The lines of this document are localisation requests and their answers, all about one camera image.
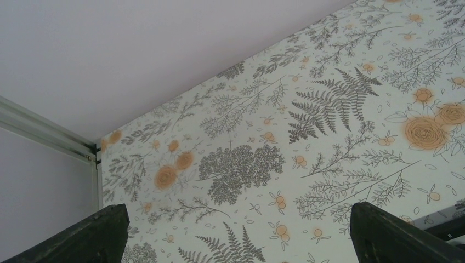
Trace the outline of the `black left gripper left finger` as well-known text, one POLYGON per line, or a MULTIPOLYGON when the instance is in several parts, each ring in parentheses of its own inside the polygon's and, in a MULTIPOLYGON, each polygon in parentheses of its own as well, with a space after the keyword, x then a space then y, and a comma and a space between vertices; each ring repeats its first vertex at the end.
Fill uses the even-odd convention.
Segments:
POLYGON ((125 204, 109 205, 5 262, 121 262, 129 223, 125 204))

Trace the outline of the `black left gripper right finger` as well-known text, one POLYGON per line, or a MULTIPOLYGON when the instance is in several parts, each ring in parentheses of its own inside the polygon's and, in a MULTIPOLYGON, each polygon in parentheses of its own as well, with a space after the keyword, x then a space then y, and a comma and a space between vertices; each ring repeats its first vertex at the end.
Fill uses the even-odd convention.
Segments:
POLYGON ((368 202, 351 208, 358 262, 464 262, 464 217, 421 229, 368 202))

